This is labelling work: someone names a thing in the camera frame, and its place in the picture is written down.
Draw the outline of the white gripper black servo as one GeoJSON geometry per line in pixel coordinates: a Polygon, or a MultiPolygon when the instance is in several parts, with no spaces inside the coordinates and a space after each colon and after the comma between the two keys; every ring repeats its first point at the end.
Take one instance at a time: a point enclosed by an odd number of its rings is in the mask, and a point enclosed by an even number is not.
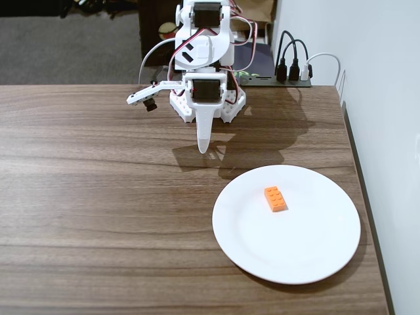
{"type": "Polygon", "coordinates": [[[226,100],[227,74],[213,68],[194,70],[184,73],[183,82],[187,106],[196,113],[198,149],[204,154],[209,147],[215,113],[226,100]]]}

